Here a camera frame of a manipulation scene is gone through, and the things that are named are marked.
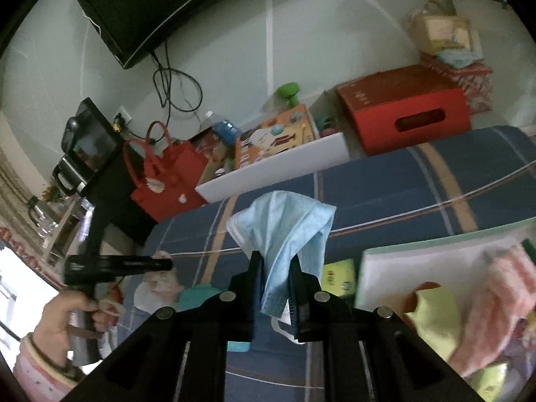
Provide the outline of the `person left hand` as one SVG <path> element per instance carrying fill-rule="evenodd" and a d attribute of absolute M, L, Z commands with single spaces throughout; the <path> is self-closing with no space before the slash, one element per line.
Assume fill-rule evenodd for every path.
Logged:
<path fill-rule="evenodd" d="M 67 353 L 70 350 L 67 327 L 74 310 L 88 312 L 98 332 L 109 329 L 108 316 L 99 309 L 94 300 L 87 298 L 80 291 L 60 292 L 44 307 L 42 318 L 32 336 L 36 348 L 59 369 L 65 369 L 67 366 Z"/>

